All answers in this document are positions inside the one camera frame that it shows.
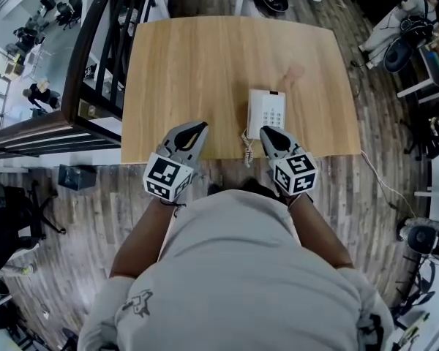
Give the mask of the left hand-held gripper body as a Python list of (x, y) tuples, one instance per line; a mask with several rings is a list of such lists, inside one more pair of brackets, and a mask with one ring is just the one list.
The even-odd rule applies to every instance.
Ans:
[(167, 148), (163, 141), (151, 153), (143, 174), (143, 187), (165, 201), (176, 201), (191, 183), (197, 159), (188, 159), (180, 148)]

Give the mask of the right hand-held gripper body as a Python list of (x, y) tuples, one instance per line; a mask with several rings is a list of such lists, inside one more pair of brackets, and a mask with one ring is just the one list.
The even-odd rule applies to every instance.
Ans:
[(313, 155), (305, 151), (296, 141), (287, 149), (266, 144), (271, 167), (271, 179), (287, 196), (300, 195), (315, 188), (318, 168)]

